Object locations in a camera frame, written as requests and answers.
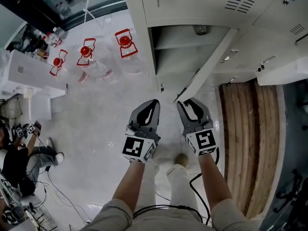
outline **leg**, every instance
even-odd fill
[[[30,156],[40,153],[50,156],[55,156],[57,154],[56,151],[50,146],[40,146],[40,147],[34,147]]]
[[[170,205],[184,205],[198,211],[196,196],[189,186],[189,176],[184,166],[175,164],[166,172],[171,185]]]
[[[39,169],[41,167],[47,167],[47,166],[57,166],[58,161],[55,156],[52,155],[46,155],[46,154],[36,154],[32,155],[29,158],[27,168],[26,168],[26,174],[32,180],[33,182],[36,182],[39,178]]]
[[[144,207],[156,204],[155,175],[158,173],[158,171],[159,167],[153,161],[149,161],[145,164],[135,212]]]

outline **person's arm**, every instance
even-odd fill
[[[232,198],[225,179],[221,175],[210,154],[200,156],[199,164],[202,172],[204,189],[212,210],[219,202]]]
[[[111,201],[81,231],[124,231],[133,220],[145,164],[131,162]]]
[[[17,137],[17,139],[16,139],[15,142],[13,143],[13,148],[14,148],[15,150],[18,149],[18,147],[19,147],[19,145],[20,145],[20,142],[21,142],[22,138],[23,138],[23,137]]]
[[[33,131],[33,134],[31,136],[31,139],[27,145],[27,148],[28,148],[28,155],[31,155],[32,154],[32,151],[33,151],[33,148],[34,148],[34,145],[35,145],[35,141],[37,140],[37,136],[39,134],[39,129],[37,127],[34,127],[34,131]]]
[[[113,199],[120,199],[126,203],[132,213],[138,201],[144,167],[145,164],[131,162],[113,196]]]
[[[258,228],[236,207],[228,185],[210,154],[200,156],[202,179],[217,231],[257,231]]]

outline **wooden floor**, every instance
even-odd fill
[[[257,82],[219,88],[225,134],[225,178],[248,218],[265,207],[277,165],[279,110],[275,86]]]

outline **red object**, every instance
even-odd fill
[[[121,36],[121,38],[119,40],[117,36],[119,36],[120,34],[128,34],[129,36],[128,35],[123,35],[123,36]],[[131,55],[136,54],[138,52],[138,50],[137,50],[137,48],[135,46],[135,43],[132,41],[132,36],[131,36],[130,30],[128,28],[124,29],[122,31],[117,32],[115,34],[115,38],[117,40],[117,43],[120,45],[120,53],[121,53],[121,57],[122,58],[131,56]],[[122,49],[128,49],[130,47],[133,47],[134,50],[132,52],[130,52],[129,54],[123,55]]]
[[[65,51],[65,50],[60,50],[60,52],[59,52],[59,57],[56,57],[56,58],[53,60],[53,65],[54,65],[54,66],[51,68],[51,70],[50,70],[50,72],[49,72],[51,75],[57,76],[59,70],[61,70],[61,68],[62,68],[62,64],[65,62],[65,57],[66,57],[67,54],[68,54],[67,51]],[[57,72],[56,72],[56,73],[53,73],[52,70],[53,70],[55,67],[57,68]]]
[[[89,53],[91,52],[92,50],[88,46],[84,46],[80,50],[81,55],[83,55],[84,57],[88,57]]]
[[[93,42],[93,49],[91,49],[90,46],[85,46],[85,43],[86,43],[87,41],[94,41],[94,42]],[[95,41],[96,41],[95,38],[86,38],[86,39],[83,41],[83,47],[82,47],[81,50],[80,50],[81,57],[80,57],[80,58],[78,59],[78,61],[77,61],[77,65],[78,65],[78,66],[89,66],[89,59],[92,57],[92,53],[94,52],[94,49],[95,49]],[[82,58],[88,58],[86,64],[80,64],[80,63],[79,63],[79,61],[80,61]]]
[[[57,47],[58,45],[60,45],[62,43],[62,39],[59,39],[57,43],[54,43],[54,47]]]
[[[129,45],[129,44],[131,44],[131,40],[129,39],[128,36],[122,36],[122,37],[120,38],[120,44],[121,44],[122,46]]]
[[[62,59],[56,57],[56,58],[53,60],[53,65],[59,66],[59,65],[61,64],[61,60],[62,60]]]

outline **shoe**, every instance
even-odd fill
[[[46,139],[46,145],[53,149],[53,142],[51,138]]]
[[[183,167],[186,167],[188,165],[188,157],[181,153],[174,159],[174,164],[180,164]]]
[[[64,154],[62,152],[59,152],[57,155],[56,155],[56,160],[58,162],[57,165],[59,165],[60,163],[62,163],[64,161]]]

